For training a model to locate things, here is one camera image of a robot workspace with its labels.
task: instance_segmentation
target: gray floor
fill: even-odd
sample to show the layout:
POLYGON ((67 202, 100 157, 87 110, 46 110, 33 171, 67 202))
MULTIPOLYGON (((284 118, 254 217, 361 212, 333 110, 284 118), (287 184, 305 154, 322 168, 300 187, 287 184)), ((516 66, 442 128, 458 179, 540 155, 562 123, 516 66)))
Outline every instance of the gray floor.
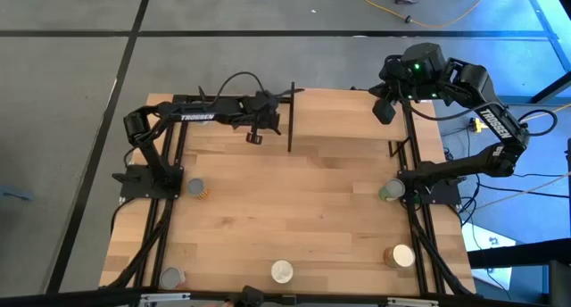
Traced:
MULTIPOLYGON (((422 0, 410 7, 395 7, 392 0, 374 1, 438 23, 462 13, 475 0, 422 0), (436 12, 431 3, 442 1, 454 5, 436 12)), ((130 29, 138 3, 0 0, 0 29, 130 29)), ((418 28, 361 0, 151 0, 143 29, 418 28)), ((450 29, 541 30, 541 25, 527 0, 484 0, 450 29)), ((236 71, 257 73, 276 92, 288 88, 292 80, 301 87, 366 88, 378 83, 386 55, 424 41, 440 44, 446 57, 485 65, 499 94, 533 95, 564 73, 550 43, 530 38, 138 39, 62 289, 97 286, 120 189, 111 174, 122 171, 121 158, 128 149, 120 119, 144 104, 147 94, 195 94, 198 85, 212 94, 236 71)), ((0 39, 4 106, 0 113, 0 184, 13 184, 36 196, 29 203, 0 199, 0 296, 42 291, 125 44, 124 38, 0 39)), ((238 79, 228 87, 228 94, 253 89, 249 79, 238 79)), ((438 112, 454 110, 439 108, 438 112)), ((523 108, 514 110, 524 112, 523 108)), ((566 113, 561 113, 562 123, 569 117, 566 113)), ((447 122, 441 131, 466 120, 447 122)), ((532 128, 542 129, 542 125, 547 124, 538 120, 532 128)), ((492 142, 487 133, 473 136, 473 153, 492 142)), ((530 142, 518 172, 566 171, 562 141, 571 132, 559 125, 551 136, 530 142)), ((446 137, 445 143, 457 157, 465 156, 464 135, 446 137)), ((483 179, 490 185, 519 188, 536 181, 483 179)), ((462 192, 471 192, 472 187, 473 182, 466 181, 462 192)), ((566 189, 556 185, 545 192, 564 194, 566 189)), ((480 199, 485 203, 492 196, 483 190, 480 199)), ((521 197, 485 209, 475 220, 482 227, 533 242, 568 236, 568 215, 564 214, 568 207, 564 209, 559 199, 521 197)))

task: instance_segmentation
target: wooden table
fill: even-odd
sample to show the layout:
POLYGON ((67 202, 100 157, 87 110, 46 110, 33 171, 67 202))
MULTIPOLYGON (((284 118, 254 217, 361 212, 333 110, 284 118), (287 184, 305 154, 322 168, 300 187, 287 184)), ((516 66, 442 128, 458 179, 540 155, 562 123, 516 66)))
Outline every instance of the wooden table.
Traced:
MULTIPOLYGON (((152 94, 147 103, 171 100, 172 95, 152 94)), ((286 149, 289 105, 279 108, 284 135, 263 132, 262 145, 244 141, 247 128, 192 123, 183 182, 202 178, 210 194, 197 200, 183 189, 175 202, 163 268, 185 271, 180 289, 239 292, 249 285, 268 293, 418 295, 414 266, 395 270, 382 259, 386 247, 410 244, 405 210, 377 195, 399 169, 387 140, 402 141, 407 135, 400 107, 385 126, 371 112, 374 102, 364 91, 307 89, 296 95, 291 153, 286 149), (294 266, 294 278, 286 285, 269 274, 280 259, 294 266)), ((434 115, 431 103, 416 107, 434 115)), ((414 121, 421 159, 443 162, 436 122, 414 121)), ((178 127, 174 131, 177 141, 178 127)), ((156 143, 160 146, 162 139, 156 143)), ((144 159, 135 153, 134 161, 144 159)), ((139 249, 149 203, 135 201, 117 215, 101 285, 119 276, 139 249)), ((431 210, 441 255, 474 291, 457 216, 446 206, 431 210)), ((430 260, 424 257, 428 287, 434 291, 430 260)), ((146 284, 152 264, 153 253, 146 284)))

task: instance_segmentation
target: black cable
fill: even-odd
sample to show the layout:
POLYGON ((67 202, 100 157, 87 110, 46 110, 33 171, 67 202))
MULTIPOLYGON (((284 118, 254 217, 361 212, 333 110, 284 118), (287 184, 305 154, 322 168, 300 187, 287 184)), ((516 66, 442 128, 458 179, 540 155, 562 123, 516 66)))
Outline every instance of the black cable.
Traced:
MULTIPOLYGON (((483 250, 482 247, 480 246, 480 244, 478 244, 478 241, 476 240, 476 232, 474 231, 474 220, 471 220, 471 224, 472 224, 472 238, 474 239, 474 243, 476 244, 476 246, 480 249, 483 250)), ((508 296, 508 298, 511 300, 511 296, 509 295, 508 290, 506 290, 506 288, 504 286, 502 286, 498 280, 496 280, 494 277, 492 277, 492 275, 490 274, 490 270, 488 268, 485 269, 485 272, 488 274, 488 277, 493 280, 493 282, 495 282, 496 284, 498 284, 498 286, 500 286, 501 289, 503 289, 504 293, 506 293, 506 295, 508 296)))
MULTIPOLYGON (((470 131, 468 128, 466 128, 466 136, 468 138, 468 157, 470 156, 470 148, 471 148, 471 141, 470 141, 470 131)), ((476 174, 476 178, 477 178, 477 182, 476 182, 476 189, 474 190, 474 193, 472 194, 472 196, 469 197, 469 200, 464 203, 464 205, 462 206, 462 208, 459 211, 459 214, 466 211, 469 207, 470 204, 474 204, 474 208, 472 209, 472 211, 469 213, 468 218, 464 220, 464 222, 460 221, 460 224, 462 227, 464 227, 464 225, 466 225, 466 223, 468 223, 468 221, 470 221, 472 219, 472 216, 474 215, 474 212, 476 211, 476 207, 477 207, 477 203, 476 203, 476 197, 477 195, 480 193, 480 176, 476 174)))
MULTIPOLYGON (((504 188, 504 187, 490 187, 487 185, 483 185, 480 182, 478 182, 478 185, 480 187, 485 187, 485 188, 489 188, 491 190, 498 190, 498 191, 510 191, 510 192, 524 192, 524 190, 518 190, 518 189, 510 189, 510 188, 504 188)), ((564 198, 564 199, 568 199, 569 195, 553 195, 553 194, 546 194, 546 193, 542 193, 542 192, 526 192, 527 194, 530 195, 543 195, 543 196, 552 196, 552 197, 558 197, 558 198, 564 198)))
POLYGON ((111 234, 113 234, 113 229, 115 228, 115 217, 117 217, 117 212, 119 212, 119 210, 121 210, 122 207, 124 207, 127 203, 130 203, 134 199, 135 198, 125 199, 125 201, 123 203, 121 203, 117 207, 117 209, 115 209, 115 211, 113 212, 113 216, 111 217, 111 234))
POLYGON ((444 116, 444 117, 432 117, 432 116, 428 116, 428 115, 425 115, 424 113, 418 111, 418 110, 415 109, 414 107, 412 107, 412 105, 409 103, 409 100, 404 99, 404 96, 402 95, 402 91, 401 91, 401 82, 397 80, 396 83, 397 83, 397 87, 398 87, 397 90, 398 90, 398 93, 399 93, 399 97, 401 98, 402 104, 403 104, 405 107, 407 107, 408 109, 410 109, 412 112, 414 112, 415 114, 417 114, 418 116, 420 116, 421 118, 426 119, 426 120, 453 120, 453 119, 457 119, 457 118, 460 117, 460 116, 464 116, 464 115, 466 115, 466 114, 468 114, 468 113, 470 113, 470 112, 473 112, 473 111, 475 111, 475 110, 477 110, 477 109, 479 109, 479 108, 482 108, 482 107, 485 107, 485 106, 488 106, 488 105, 492 105, 492 104, 498 105, 502 110, 505 111, 505 107, 504 107, 502 104, 498 103, 498 102, 486 102, 486 103, 483 103, 483 104, 479 104, 478 106, 472 107, 472 108, 470 108, 470 109, 468 109, 468 110, 465 110, 465 111, 463 111, 463 112, 459 112, 459 113, 457 113, 457 114, 450 115, 450 116, 444 116))
POLYGON ((450 131, 450 132, 448 132, 448 133, 441 134, 440 136, 441 136, 441 137, 447 137, 447 136, 450 136, 450 135, 452 135, 452 134, 460 133, 460 132, 463 131, 464 129, 466 129, 466 128, 456 128, 456 129, 453 129, 452 131, 450 131))
POLYGON ((131 154, 131 153, 133 153, 133 151, 135 151, 136 148, 137 148, 136 146, 131 147, 131 148, 125 153, 125 155, 123 155, 123 164, 125 164, 125 169, 128 167, 128 163, 127 163, 128 155, 131 154))
POLYGON ((527 173, 524 175, 519 175, 519 174, 512 174, 514 177, 519 177, 519 178, 525 178, 525 177, 529 177, 529 176, 536 176, 536 177, 548 177, 548 178, 559 178, 560 176, 562 176, 563 174, 540 174, 540 173, 527 173))
POLYGON ((454 155, 452 155, 452 152, 450 152, 450 149, 448 147, 443 147, 444 150, 444 158, 446 159, 446 161, 453 161, 454 160, 454 155))
POLYGON ((237 77, 237 76, 240 76, 240 75, 250 75, 250 76, 252 76, 252 77, 255 78, 256 81, 258 82, 258 86, 260 86, 260 90, 261 90, 262 92, 265 92, 265 91, 266 91, 266 90, 264 89, 264 86, 261 84, 260 79, 258 79, 258 77, 257 77, 255 74, 253 74, 252 72, 249 72, 249 71, 239 71, 238 73, 236 73, 236 74, 230 76, 229 78, 227 78, 227 79, 224 81, 224 83, 222 83, 222 86, 221 86, 220 89, 218 90, 218 93, 217 93, 216 96, 214 97, 214 100, 212 101, 212 103, 210 103, 210 104, 208 105, 208 107, 212 107, 216 102, 218 102, 218 99, 219 99, 219 97, 220 97, 220 94, 222 94, 222 91, 224 90, 224 87, 226 86, 226 84, 227 84, 230 80, 232 80, 233 78, 235 78, 235 77, 237 77))
POLYGON ((151 235, 146 239, 145 242, 141 244, 141 248, 135 254, 135 256, 128 264, 128 266, 119 274, 117 279, 115 279, 113 282, 111 282, 111 284, 108 285, 108 287, 124 288, 125 286, 127 286, 128 282, 131 280, 131 278, 137 271, 138 266, 145 260, 147 254, 149 254, 149 252, 153 248, 154 243, 157 241, 159 236, 166 229, 168 223, 170 222, 171 213, 172 211, 166 209, 163 210, 161 219, 159 220, 159 222, 157 222, 156 226, 153 229, 153 232, 151 232, 151 235))
MULTIPOLYGON (((294 89, 294 94, 297 94, 297 93, 300 93, 300 92, 303 92, 303 91, 305 91, 305 88, 295 88, 295 89, 294 89)), ((281 92, 281 93, 279 93, 279 94, 275 94, 274 97, 282 97, 282 96, 291 95, 291 94, 292 94, 292 90, 291 90, 291 89, 288 89, 288 90, 286 90, 286 91, 284 91, 284 92, 281 92)))
MULTIPOLYGON (((406 210, 407 206, 404 204, 404 202, 403 201, 399 201, 399 202, 401 203, 401 207, 403 207, 406 210)), ((414 211, 417 212, 418 210, 420 210, 421 207, 422 207, 422 204, 419 203, 418 208, 415 208, 414 211)))
POLYGON ((557 125, 557 122, 558 122, 557 115, 554 112, 552 112, 550 110, 543 110, 543 109, 532 110, 530 112, 527 112, 524 115, 522 115, 519 119, 517 119, 517 121, 519 123, 521 123, 522 120, 524 120, 527 116, 529 116, 531 114, 538 113, 538 112, 548 113, 551 116, 551 118, 553 119, 553 122, 551 123, 551 126, 548 129, 544 130, 543 132, 527 133, 527 135, 530 137, 540 137, 540 136, 546 135, 547 133, 551 132, 555 128, 555 126, 557 125))
POLYGON ((452 212, 454 212, 458 216, 458 219, 460 219, 460 215, 456 211, 456 208, 452 204, 448 204, 447 206, 450 208, 450 210, 452 210, 452 212))

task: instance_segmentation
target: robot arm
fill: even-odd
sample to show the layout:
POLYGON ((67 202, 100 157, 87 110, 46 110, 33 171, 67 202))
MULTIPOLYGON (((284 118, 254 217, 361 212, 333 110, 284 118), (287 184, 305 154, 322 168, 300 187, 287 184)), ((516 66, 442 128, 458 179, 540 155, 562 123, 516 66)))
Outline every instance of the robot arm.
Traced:
POLYGON ((259 145, 262 137, 258 129, 273 129, 279 132, 279 114, 277 113, 280 95, 268 91, 258 91, 255 96, 224 96, 213 102, 205 102, 201 97, 186 103, 161 103, 155 106, 143 106, 123 118, 129 143, 141 150, 147 165, 129 165, 125 173, 115 173, 113 177, 122 185, 121 196, 145 198, 176 198, 180 193, 183 168, 169 165, 167 159, 160 156, 154 139, 173 122, 192 122, 214 120, 234 128, 250 126, 246 141, 259 145), (148 115, 159 118, 151 128, 148 115))
POLYGON ((154 140, 173 122, 214 120, 233 128, 251 126, 246 141, 261 144, 258 129, 273 129, 281 135, 278 100, 269 92, 256 92, 255 96, 221 97, 216 102, 191 101, 192 103, 164 102, 155 106, 143 106, 124 119, 128 141, 139 147, 154 140), (151 129, 147 115, 155 114, 159 121, 151 129))
POLYGON ((403 55, 388 56, 379 77, 384 83, 369 93, 380 98, 373 113, 383 124, 393 119, 393 104, 398 101, 429 120, 454 118, 430 118, 410 105, 411 100, 441 99, 446 105, 457 102, 468 108, 466 113, 475 111, 500 140, 474 156, 438 164, 421 162, 415 170, 402 171, 398 178, 408 190, 430 193, 443 179, 476 173, 507 177, 514 172, 527 147, 529 132, 526 124, 519 123, 498 100, 485 67, 453 58, 445 62, 438 45, 424 43, 410 47, 403 55))

